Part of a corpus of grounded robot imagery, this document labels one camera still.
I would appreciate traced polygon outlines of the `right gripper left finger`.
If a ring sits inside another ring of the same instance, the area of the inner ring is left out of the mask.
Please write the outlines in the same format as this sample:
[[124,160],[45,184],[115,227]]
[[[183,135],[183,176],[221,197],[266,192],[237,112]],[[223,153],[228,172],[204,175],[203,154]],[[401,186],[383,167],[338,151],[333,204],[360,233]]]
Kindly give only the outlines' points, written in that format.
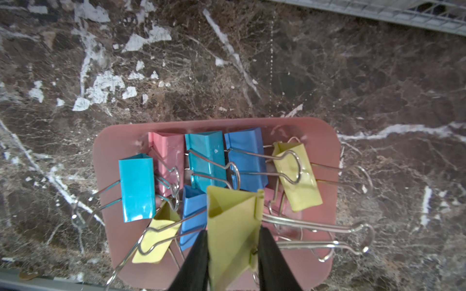
[[168,291],[207,291],[208,263],[208,234],[202,230]]

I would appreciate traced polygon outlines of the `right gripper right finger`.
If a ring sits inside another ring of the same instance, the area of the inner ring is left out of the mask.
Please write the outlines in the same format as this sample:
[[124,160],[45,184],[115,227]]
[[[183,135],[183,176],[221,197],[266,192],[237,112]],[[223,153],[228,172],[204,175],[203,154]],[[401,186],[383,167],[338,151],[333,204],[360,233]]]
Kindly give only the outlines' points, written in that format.
[[268,228],[258,240],[258,277],[261,291],[303,291]]

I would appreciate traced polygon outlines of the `pink storage box tray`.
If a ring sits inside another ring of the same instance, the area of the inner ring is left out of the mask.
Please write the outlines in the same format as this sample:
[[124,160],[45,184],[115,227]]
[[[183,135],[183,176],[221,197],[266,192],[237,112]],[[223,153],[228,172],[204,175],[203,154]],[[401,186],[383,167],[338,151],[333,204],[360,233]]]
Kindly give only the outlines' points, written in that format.
[[[235,132],[254,127],[262,128],[264,144],[287,141],[297,137],[304,143],[311,162],[337,167],[341,145],[334,129],[326,122],[312,117],[304,118],[246,118],[228,120],[156,122],[127,124],[105,128],[93,145],[93,165],[101,190],[120,179],[118,161],[136,155],[148,132],[197,133],[221,130]],[[337,186],[318,183],[323,204],[302,212],[303,220],[322,224],[335,224]],[[124,223],[121,203],[102,212],[113,267],[120,264],[138,241],[150,219]],[[284,250],[283,256],[303,290],[323,283],[331,272],[333,259],[321,263],[310,250]],[[178,268],[170,254],[159,264],[133,264],[128,262],[119,273],[127,285],[139,289],[167,289],[177,275]],[[248,271],[232,283],[228,290],[258,290]]]

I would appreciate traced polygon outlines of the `blue binder clip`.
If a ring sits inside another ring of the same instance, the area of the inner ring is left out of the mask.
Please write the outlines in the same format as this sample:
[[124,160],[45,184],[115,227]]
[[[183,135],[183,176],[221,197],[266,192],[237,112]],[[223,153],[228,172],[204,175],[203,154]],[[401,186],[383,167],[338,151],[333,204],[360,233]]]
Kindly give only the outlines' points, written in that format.
[[[298,154],[292,150],[285,150],[280,156],[265,155],[261,128],[226,133],[224,139],[228,160],[239,168],[241,190],[256,192],[264,189],[268,185],[269,177],[284,178],[292,185],[301,181],[303,168]],[[287,157],[293,158],[292,165],[297,167],[295,171],[287,174],[283,170],[277,172],[266,170],[266,160],[283,161]]]
[[180,238],[180,248],[182,251],[193,246],[199,231],[197,229],[204,229],[207,225],[207,213],[201,211],[207,208],[207,195],[200,189],[193,188],[185,185],[183,188],[183,219],[181,234],[187,233]]

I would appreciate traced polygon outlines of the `yellow green binder clip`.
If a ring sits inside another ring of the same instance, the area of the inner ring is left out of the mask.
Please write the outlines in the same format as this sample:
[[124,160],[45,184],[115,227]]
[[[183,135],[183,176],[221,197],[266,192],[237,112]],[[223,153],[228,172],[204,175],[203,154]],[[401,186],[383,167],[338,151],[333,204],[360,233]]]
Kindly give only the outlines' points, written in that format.
[[[300,212],[310,207],[320,206],[324,203],[319,190],[320,184],[348,187],[357,192],[367,190],[367,192],[370,193],[374,189],[373,181],[363,167],[349,166],[340,168],[311,162],[303,143],[275,142],[273,143],[271,159],[273,160],[279,181],[283,186],[285,196],[293,212]],[[361,186],[356,187],[351,183],[318,179],[314,173],[315,167],[333,170],[337,173],[354,173],[358,177],[356,181],[360,183]]]

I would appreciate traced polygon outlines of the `teal binder clip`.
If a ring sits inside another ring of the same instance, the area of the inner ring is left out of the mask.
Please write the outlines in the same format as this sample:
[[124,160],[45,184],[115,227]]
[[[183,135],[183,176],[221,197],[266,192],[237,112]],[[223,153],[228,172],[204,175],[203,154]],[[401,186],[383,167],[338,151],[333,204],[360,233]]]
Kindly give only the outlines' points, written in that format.
[[136,154],[118,161],[119,179],[91,197],[99,197],[110,189],[120,186],[121,197],[101,206],[104,210],[120,203],[123,222],[152,219],[156,214],[154,159],[147,154]]
[[240,171],[226,162],[223,132],[211,131],[184,135],[191,186],[207,192],[209,186],[239,190]]

